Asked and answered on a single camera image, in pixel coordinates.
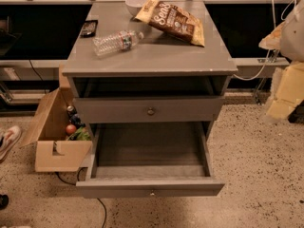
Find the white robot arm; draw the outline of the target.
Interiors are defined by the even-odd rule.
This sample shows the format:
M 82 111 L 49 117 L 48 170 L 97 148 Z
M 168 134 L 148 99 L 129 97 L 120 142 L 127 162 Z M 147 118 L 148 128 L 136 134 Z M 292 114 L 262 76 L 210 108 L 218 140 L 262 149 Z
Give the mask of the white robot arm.
M 292 61 L 275 71 L 272 95 L 266 104 L 269 119 L 285 120 L 304 101 L 304 0 L 258 46 L 277 49 Z

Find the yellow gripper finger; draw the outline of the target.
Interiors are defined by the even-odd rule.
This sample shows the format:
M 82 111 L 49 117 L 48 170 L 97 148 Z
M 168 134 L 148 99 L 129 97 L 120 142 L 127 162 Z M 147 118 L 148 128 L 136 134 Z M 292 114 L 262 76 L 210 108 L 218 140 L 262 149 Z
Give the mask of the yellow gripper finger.
M 284 22 L 280 23 L 270 34 L 264 37 L 258 44 L 264 49 L 280 49 L 281 32 Z
M 285 120 L 304 101 L 304 63 L 277 68 L 273 75 L 271 96 L 266 104 L 266 116 Z

